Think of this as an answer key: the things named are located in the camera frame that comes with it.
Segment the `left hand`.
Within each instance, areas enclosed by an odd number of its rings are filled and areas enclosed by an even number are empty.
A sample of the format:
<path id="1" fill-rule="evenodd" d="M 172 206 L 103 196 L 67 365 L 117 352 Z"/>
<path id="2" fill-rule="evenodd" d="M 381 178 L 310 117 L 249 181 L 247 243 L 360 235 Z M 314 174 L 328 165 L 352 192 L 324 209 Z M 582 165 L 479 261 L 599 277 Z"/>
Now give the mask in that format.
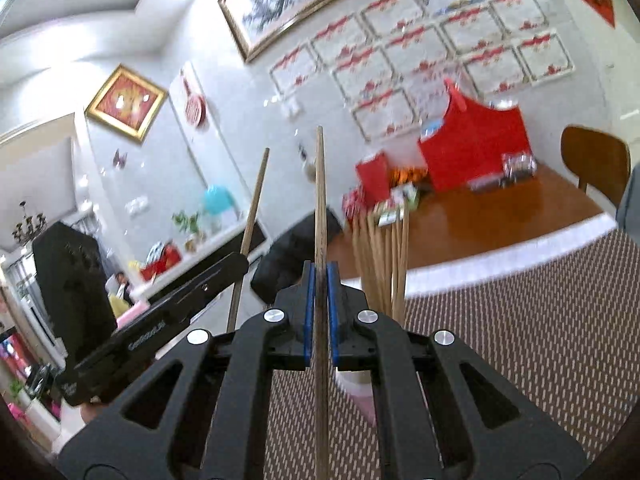
<path id="1" fill-rule="evenodd" d="M 108 403 L 100 398 L 92 398 L 90 401 L 81 404 L 80 416 L 86 425 L 96 419 L 108 407 Z"/>

